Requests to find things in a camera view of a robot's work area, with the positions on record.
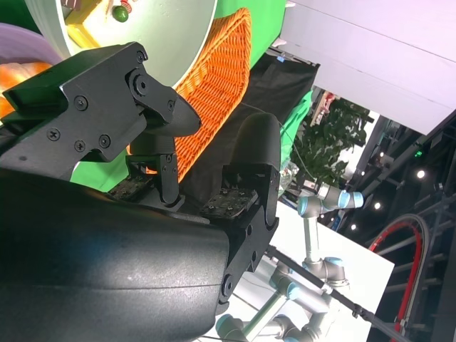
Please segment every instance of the black fabric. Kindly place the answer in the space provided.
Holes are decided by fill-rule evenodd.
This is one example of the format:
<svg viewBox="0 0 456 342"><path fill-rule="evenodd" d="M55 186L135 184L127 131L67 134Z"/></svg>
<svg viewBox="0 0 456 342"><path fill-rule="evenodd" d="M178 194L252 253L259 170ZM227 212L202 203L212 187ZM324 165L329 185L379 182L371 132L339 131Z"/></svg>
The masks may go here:
<svg viewBox="0 0 456 342"><path fill-rule="evenodd" d="M197 212L222 182L222 167L229 164L237 132L244 120L261 111L274 114L285 123L293 107L306 95L314 83L318 66L277 60L264 54L251 69L249 86L242 102L206 147L180 183L185 195L183 212Z"/></svg>

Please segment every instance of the wicker basket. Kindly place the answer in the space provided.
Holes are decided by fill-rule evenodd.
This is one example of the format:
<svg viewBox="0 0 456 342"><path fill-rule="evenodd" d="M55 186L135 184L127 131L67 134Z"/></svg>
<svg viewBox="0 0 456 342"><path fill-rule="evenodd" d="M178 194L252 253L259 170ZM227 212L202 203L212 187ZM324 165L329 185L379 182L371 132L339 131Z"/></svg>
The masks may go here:
<svg viewBox="0 0 456 342"><path fill-rule="evenodd" d="M176 88L202 121L197 134L176 139L179 181L241 102L249 83L251 29L248 9L215 19L196 64Z"/></svg>

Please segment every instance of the white wall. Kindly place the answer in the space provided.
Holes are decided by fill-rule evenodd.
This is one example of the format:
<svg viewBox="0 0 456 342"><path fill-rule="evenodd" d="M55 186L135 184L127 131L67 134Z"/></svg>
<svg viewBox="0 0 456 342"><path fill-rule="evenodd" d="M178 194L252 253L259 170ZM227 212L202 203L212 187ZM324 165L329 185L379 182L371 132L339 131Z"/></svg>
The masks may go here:
<svg viewBox="0 0 456 342"><path fill-rule="evenodd" d="M295 2L281 48L316 86L424 134L456 108L456 1Z"/></svg>

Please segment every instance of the black bolt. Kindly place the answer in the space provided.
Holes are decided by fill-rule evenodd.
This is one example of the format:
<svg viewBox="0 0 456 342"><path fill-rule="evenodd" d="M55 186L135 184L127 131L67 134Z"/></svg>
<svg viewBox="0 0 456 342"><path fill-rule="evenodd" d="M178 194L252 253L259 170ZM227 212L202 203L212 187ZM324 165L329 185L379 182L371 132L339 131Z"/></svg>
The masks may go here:
<svg viewBox="0 0 456 342"><path fill-rule="evenodd" d="M74 149L78 152L83 152L86 148L86 144L83 140L77 140L74 143Z"/></svg>
<svg viewBox="0 0 456 342"><path fill-rule="evenodd" d="M233 290L233 283L232 283L232 277L231 274L227 274L225 278L223 279L223 285L222 285L222 294L225 297L228 297L229 294Z"/></svg>
<svg viewBox="0 0 456 342"><path fill-rule="evenodd" d="M138 75L135 77L133 81L133 85L135 86L136 93L141 96L147 95L149 92L149 87L147 86L147 78L143 75Z"/></svg>
<svg viewBox="0 0 456 342"><path fill-rule="evenodd" d="M109 135L102 134L98 142L102 148L108 148L111 145L111 138L109 138Z"/></svg>
<svg viewBox="0 0 456 342"><path fill-rule="evenodd" d="M87 99L82 95L76 96L74 98L74 106L77 110L86 110L88 107Z"/></svg>
<svg viewBox="0 0 456 342"><path fill-rule="evenodd" d="M48 137L49 140L52 140L52 141L57 141L58 139L60 139L60 132L58 131L57 128L50 128L47 132L46 132L46 135Z"/></svg>
<svg viewBox="0 0 456 342"><path fill-rule="evenodd" d="M145 61L145 54L142 51L138 51L136 53L136 60L138 61L138 63L142 63L143 61Z"/></svg>

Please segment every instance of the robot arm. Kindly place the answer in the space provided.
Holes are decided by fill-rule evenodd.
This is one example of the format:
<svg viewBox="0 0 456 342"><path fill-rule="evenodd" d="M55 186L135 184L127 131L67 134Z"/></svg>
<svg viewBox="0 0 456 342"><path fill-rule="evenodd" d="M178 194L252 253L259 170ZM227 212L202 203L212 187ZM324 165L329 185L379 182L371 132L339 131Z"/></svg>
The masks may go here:
<svg viewBox="0 0 456 342"><path fill-rule="evenodd" d="M174 137L200 119L145 59L138 43L84 51L5 93L16 109L0 128L5 341L191 341L268 247L275 117L247 119L220 193L199 216L179 213ZM129 144L115 192L67 181L80 160L111 161Z"/></svg>

